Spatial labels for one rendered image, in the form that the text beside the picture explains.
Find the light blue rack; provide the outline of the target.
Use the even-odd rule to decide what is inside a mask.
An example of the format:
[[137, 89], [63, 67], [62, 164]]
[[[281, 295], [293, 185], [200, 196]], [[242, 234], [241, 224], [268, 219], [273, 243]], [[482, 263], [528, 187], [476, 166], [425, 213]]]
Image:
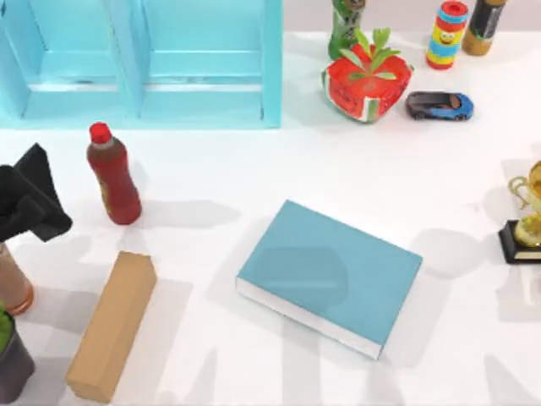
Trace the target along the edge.
[[283, 0], [0, 0], [0, 129], [281, 123]]

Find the blue and black toy car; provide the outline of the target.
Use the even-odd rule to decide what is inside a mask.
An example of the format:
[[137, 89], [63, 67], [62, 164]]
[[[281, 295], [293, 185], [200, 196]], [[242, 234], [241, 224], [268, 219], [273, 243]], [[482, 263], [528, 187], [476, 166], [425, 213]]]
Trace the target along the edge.
[[473, 115], [473, 102], [464, 94], [444, 91], [413, 91], [406, 100], [408, 114], [414, 119], [466, 121]]

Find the black and gold bottle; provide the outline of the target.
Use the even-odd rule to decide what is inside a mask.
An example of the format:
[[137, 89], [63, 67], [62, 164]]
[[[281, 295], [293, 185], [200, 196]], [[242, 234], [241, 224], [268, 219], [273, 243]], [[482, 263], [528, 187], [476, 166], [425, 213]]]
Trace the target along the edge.
[[486, 55], [492, 46], [507, 0], [477, 0], [462, 40], [462, 50], [471, 56]]

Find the green bottle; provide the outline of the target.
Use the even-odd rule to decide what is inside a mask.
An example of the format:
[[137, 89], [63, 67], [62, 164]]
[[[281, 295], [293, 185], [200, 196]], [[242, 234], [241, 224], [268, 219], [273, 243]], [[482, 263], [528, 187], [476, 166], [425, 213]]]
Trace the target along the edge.
[[332, 0], [333, 24], [328, 44], [331, 60], [337, 60], [341, 49], [351, 48], [358, 42], [356, 31], [360, 30], [360, 22], [367, 0]]

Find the gold trophy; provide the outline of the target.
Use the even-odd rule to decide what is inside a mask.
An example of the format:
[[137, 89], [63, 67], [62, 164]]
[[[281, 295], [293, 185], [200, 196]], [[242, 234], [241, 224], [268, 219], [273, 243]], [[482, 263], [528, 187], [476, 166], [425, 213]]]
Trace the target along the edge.
[[518, 220], [508, 220], [498, 232], [507, 264], [541, 265], [541, 161], [526, 177], [517, 176], [507, 184], [508, 190], [521, 201], [521, 209], [533, 212]]

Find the watermelon patterned plant pot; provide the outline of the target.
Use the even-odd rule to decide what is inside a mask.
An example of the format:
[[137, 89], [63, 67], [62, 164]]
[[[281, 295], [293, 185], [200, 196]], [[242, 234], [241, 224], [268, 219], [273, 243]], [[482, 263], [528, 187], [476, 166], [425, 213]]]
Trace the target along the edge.
[[329, 102], [347, 117], [374, 123], [395, 105], [407, 88], [413, 67], [387, 46], [388, 27], [375, 29], [372, 38], [354, 31], [355, 42], [339, 51], [339, 57], [321, 75]]

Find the striped smiley face cylinder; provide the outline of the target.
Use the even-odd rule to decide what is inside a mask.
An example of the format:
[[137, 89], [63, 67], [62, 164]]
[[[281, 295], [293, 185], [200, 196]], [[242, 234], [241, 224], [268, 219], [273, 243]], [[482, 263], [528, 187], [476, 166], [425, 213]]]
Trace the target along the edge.
[[440, 5], [426, 52], [426, 63], [431, 68], [445, 70], [453, 65], [467, 15], [467, 5], [458, 0], [445, 0]]

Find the blue book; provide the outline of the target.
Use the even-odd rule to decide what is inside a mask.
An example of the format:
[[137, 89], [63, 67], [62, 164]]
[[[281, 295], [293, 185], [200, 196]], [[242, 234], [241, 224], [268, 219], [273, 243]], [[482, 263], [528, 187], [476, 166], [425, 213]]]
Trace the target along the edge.
[[236, 277], [244, 297], [378, 359], [421, 256], [287, 200]]

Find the red bottle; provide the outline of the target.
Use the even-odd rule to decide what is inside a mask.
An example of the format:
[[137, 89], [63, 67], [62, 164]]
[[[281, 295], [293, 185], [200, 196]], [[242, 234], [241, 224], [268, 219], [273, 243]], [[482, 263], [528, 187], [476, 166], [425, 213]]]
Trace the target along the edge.
[[89, 131], [87, 161], [100, 185], [107, 215], [118, 225], [132, 224], [140, 217], [142, 205], [129, 172], [127, 149], [106, 123], [93, 123]]

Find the dark pot with green plant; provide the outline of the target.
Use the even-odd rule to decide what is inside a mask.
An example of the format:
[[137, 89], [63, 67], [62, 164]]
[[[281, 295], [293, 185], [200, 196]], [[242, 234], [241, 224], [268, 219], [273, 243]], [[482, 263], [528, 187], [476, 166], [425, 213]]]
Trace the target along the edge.
[[0, 302], [0, 405], [19, 399], [35, 368], [14, 318]]

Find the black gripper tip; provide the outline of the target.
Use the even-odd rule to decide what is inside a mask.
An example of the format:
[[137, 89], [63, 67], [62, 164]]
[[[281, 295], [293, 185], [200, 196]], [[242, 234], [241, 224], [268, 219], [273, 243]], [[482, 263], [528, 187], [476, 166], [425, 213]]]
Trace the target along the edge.
[[28, 231], [47, 242], [72, 225], [57, 196], [47, 153], [39, 144], [13, 166], [0, 166], [0, 243]]

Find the brown wooden block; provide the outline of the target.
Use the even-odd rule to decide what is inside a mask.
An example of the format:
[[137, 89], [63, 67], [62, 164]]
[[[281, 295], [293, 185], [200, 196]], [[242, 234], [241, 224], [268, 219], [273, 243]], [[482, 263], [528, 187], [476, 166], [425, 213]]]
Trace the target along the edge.
[[156, 280], [148, 255], [118, 253], [65, 376], [77, 397], [111, 402]]

